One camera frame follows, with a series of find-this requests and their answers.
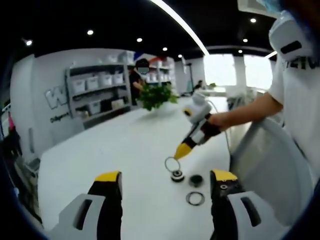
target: ceiling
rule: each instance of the ceiling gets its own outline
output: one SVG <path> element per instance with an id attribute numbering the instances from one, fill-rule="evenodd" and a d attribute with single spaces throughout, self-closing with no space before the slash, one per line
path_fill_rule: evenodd
<path id="1" fill-rule="evenodd" d="M 237 54 L 239 46 L 243 54 L 265 56 L 272 51 L 268 31 L 274 19 L 240 12 L 237 0 L 164 1 L 189 24 L 210 53 Z M 182 27 L 149 0 L 10 1 L 7 11 L 15 17 L 1 16 L 1 21 L 8 23 L 5 30 L 11 33 L 2 52 L 9 55 L 15 47 L 16 60 L 31 53 L 40 56 L 76 48 L 116 48 L 174 58 L 182 54 L 186 59 L 203 55 Z M 251 18 L 256 18 L 256 23 L 251 23 Z M 94 31 L 91 36 L 87 35 L 89 29 Z M 32 39 L 32 46 L 25 46 L 21 38 Z M 224 46 L 235 47 L 226 50 Z"/>

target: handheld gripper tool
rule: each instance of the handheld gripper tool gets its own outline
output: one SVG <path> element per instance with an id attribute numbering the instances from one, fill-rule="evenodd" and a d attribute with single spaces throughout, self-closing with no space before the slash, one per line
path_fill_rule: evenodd
<path id="1" fill-rule="evenodd" d="M 197 92 L 192 95 L 191 102 L 183 109 L 183 113 L 192 123 L 192 127 L 177 147 L 173 157 L 175 160 L 185 157 L 195 146 L 202 145 L 211 137 L 221 133 L 217 126 L 208 122 L 208 119 L 211 116 L 211 109 L 212 106 L 204 95 Z"/>

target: potted plant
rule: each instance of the potted plant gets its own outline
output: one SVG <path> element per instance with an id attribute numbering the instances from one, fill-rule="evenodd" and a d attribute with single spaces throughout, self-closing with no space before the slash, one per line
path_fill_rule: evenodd
<path id="1" fill-rule="evenodd" d="M 217 85 L 213 82 L 209 84 L 209 89 L 214 89 Z"/>
<path id="2" fill-rule="evenodd" d="M 173 95 L 169 85 L 148 85 L 142 87 L 138 99 L 142 107 L 148 111 L 158 110 L 165 103 L 177 104 L 177 96 Z"/>

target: led strip light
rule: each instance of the led strip light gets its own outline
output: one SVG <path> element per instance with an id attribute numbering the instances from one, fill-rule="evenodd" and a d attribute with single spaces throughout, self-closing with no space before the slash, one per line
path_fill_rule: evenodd
<path id="1" fill-rule="evenodd" d="M 273 51 L 272 53 L 268 54 L 267 56 L 265 56 L 265 58 L 269 59 L 269 58 L 273 57 L 274 55 L 277 55 L 276 51 Z"/>
<path id="2" fill-rule="evenodd" d="M 171 18 L 173 18 L 195 41 L 195 43 L 199 46 L 205 56 L 209 56 L 210 53 L 206 49 L 205 45 L 202 43 L 200 38 L 196 35 L 196 33 L 191 29 L 191 27 L 183 20 L 168 4 L 166 4 L 162 0 L 150 0 L 163 11 L 165 11 Z"/>

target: desk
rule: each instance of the desk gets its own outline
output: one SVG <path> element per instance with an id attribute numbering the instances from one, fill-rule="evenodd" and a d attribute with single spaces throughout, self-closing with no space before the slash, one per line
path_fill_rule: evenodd
<path id="1" fill-rule="evenodd" d="M 209 98 L 218 111 L 228 109 L 226 98 Z M 209 171 L 229 169 L 224 134 L 211 138 L 180 160 L 187 179 L 173 183 L 164 166 L 190 130 L 180 108 L 189 98 L 180 98 L 166 117 L 137 109 L 90 128 L 41 157 L 38 200 L 43 226 L 51 230 L 58 215 L 77 195 L 87 193 L 96 176 L 122 171 L 122 240 L 210 239 L 213 232 Z M 205 184 L 198 189 L 205 203 L 191 206 L 186 195 L 194 191 L 188 177 L 201 174 Z"/>

